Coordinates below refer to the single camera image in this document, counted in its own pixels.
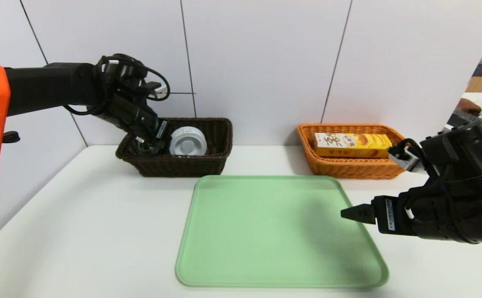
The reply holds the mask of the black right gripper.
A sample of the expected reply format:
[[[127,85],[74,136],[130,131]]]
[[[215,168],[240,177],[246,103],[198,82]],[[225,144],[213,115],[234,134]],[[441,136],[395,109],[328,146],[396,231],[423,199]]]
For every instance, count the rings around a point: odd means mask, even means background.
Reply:
[[[458,233],[452,222],[442,223],[448,218],[447,205],[439,196],[419,196],[411,204],[411,218],[405,204],[412,193],[402,192],[398,196],[376,196],[371,204],[361,204],[342,209],[344,219],[377,226],[383,234],[417,236],[421,239],[457,241]]]

